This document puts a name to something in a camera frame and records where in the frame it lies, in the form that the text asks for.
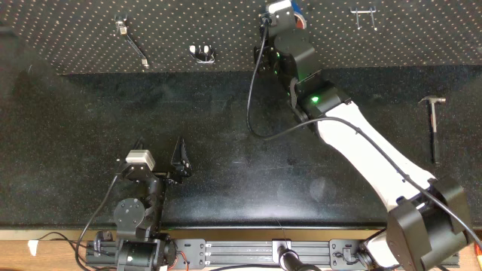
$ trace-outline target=speckled black table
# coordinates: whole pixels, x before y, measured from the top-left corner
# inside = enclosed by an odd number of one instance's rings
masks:
[[[164,227],[381,227],[382,203],[363,177],[308,129],[261,142],[245,125],[250,72],[59,77],[12,47],[1,61],[0,227],[80,228],[98,206],[116,159],[143,136],[167,166],[182,135],[194,175],[169,187]],[[416,164],[465,187],[482,226],[482,68],[438,66],[327,70],[362,113]],[[442,167],[430,162],[428,94],[437,107]],[[274,78],[257,80],[260,132],[295,124]],[[94,227],[113,227],[119,183]]]

